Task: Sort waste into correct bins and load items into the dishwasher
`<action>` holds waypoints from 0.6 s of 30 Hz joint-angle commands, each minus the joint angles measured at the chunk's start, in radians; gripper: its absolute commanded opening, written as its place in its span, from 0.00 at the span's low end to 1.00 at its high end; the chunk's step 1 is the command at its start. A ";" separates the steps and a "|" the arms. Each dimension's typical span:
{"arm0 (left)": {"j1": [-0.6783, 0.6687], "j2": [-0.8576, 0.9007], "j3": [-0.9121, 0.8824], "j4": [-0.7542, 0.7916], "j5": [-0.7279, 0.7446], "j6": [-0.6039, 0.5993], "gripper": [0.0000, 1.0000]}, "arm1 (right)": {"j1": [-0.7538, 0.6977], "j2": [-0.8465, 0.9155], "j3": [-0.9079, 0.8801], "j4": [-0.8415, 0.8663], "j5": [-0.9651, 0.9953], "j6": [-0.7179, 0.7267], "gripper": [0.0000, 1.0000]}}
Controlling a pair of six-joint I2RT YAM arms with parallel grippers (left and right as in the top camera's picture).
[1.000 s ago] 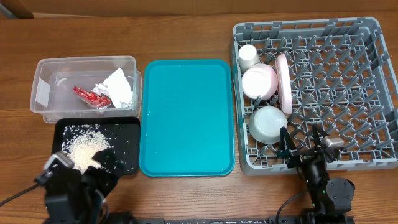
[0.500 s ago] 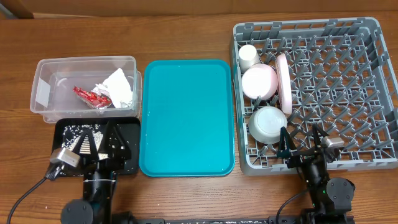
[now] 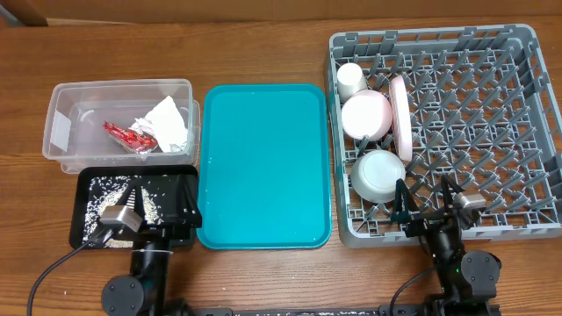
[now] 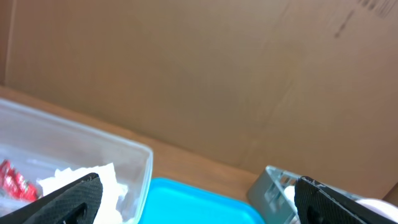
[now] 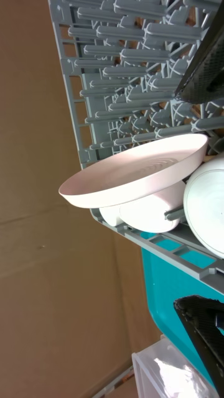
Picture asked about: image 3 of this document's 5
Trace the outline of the white rice pile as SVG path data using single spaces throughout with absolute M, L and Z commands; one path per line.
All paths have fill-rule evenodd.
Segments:
M 163 224 L 174 215 L 175 192 L 179 176 L 96 176 L 90 180 L 85 206 L 82 241 L 87 241 L 97 228 L 97 219 L 104 209 L 116 205 L 128 186 L 138 184 L 143 210 L 136 210 L 144 225 Z

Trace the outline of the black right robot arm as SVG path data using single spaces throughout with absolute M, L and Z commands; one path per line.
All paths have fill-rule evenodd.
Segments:
M 411 284 L 435 272 L 439 294 L 428 295 L 413 311 L 419 315 L 499 315 L 500 307 L 490 305 L 497 295 L 496 284 L 502 263 L 496 255 L 465 249 L 462 234 L 472 227 L 486 209 L 483 195 L 467 194 L 450 177 L 440 182 L 443 206 L 423 212 L 402 179 L 396 181 L 390 220 L 406 227 L 405 235 L 416 238 L 432 258 L 433 266 L 405 282 L 393 294 L 388 313 L 400 314 L 396 301 Z

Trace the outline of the grey bowl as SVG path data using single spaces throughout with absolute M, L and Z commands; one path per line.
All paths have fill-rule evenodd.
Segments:
M 383 204 L 394 200 L 396 182 L 406 177 L 402 160 L 385 150 L 373 150 L 361 156 L 351 170 L 351 185 L 363 199 Z

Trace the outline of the pink bowl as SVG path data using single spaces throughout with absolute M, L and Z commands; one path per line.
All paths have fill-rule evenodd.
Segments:
M 370 141 L 381 139 L 393 121 L 387 98 L 375 90 L 362 90 L 346 101 L 342 107 L 343 131 L 355 140 L 365 136 Z

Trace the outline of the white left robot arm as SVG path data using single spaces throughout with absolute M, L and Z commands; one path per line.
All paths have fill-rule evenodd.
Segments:
M 79 176 L 76 205 L 84 205 L 82 240 L 48 266 L 30 290 L 26 312 L 36 293 L 56 268 L 86 248 L 122 241 L 131 248 L 128 274 L 110 279 L 101 302 L 108 315 L 186 315 L 187 304 L 165 300 L 169 258 L 177 243 L 192 238 L 203 224 L 198 209 L 196 173 L 115 174 Z

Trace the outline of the red snack wrapper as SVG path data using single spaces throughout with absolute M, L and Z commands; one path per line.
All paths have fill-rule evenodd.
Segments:
M 150 135 L 139 134 L 130 129 L 123 129 L 113 123 L 104 122 L 103 128 L 127 152 L 132 154 L 148 154 L 157 147 L 157 141 Z

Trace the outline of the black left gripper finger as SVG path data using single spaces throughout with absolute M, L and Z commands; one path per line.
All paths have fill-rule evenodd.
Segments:
M 198 208 L 198 177 L 175 175 L 176 217 L 178 219 L 202 219 Z
M 142 187 L 139 180 L 132 180 L 127 183 L 120 193 L 115 205 L 124 205 L 133 209 L 133 211 L 145 217 L 144 200 L 142 196 Z

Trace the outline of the pale green cup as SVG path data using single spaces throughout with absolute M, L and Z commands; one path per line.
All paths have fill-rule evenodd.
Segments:
M 353 62 L 341 65 L 336 72 L 336 79 L 337 91 L 342 103 L 345 103 L 357 92 L 368 89 L 363 70 Z

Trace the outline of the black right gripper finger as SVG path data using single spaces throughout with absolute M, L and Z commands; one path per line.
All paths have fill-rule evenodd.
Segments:
M 417 211 L 417 204 L 403 179 L 399 178 L 395 185 L 393 212 L 390 215 L 392 223 L 408 223 L 411 212 Z
M 453 201 L 452 192 L 458 194 L 464 192 L 465 190 L 454 182 L 449 176 L 441 176 L 441 192 L 443 195 L 443 201 L 446 205 L 451 205 Z

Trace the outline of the white napkin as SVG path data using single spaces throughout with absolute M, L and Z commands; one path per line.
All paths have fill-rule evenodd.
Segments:
M 164 153 L 180 152 L 188 145 L 184 119 L 171 96 L 165 97 L 145 117 L 137 118 L 130 129 L 152 136 Z

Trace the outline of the pink plate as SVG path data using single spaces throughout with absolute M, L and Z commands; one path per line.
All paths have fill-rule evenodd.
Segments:
M 406 84 L 401 75 L 390 81 L 389 97 L 393 111 L 393 140 L 396 153 L 402 161 L 410 162 L 413 157 L 412 126 Z

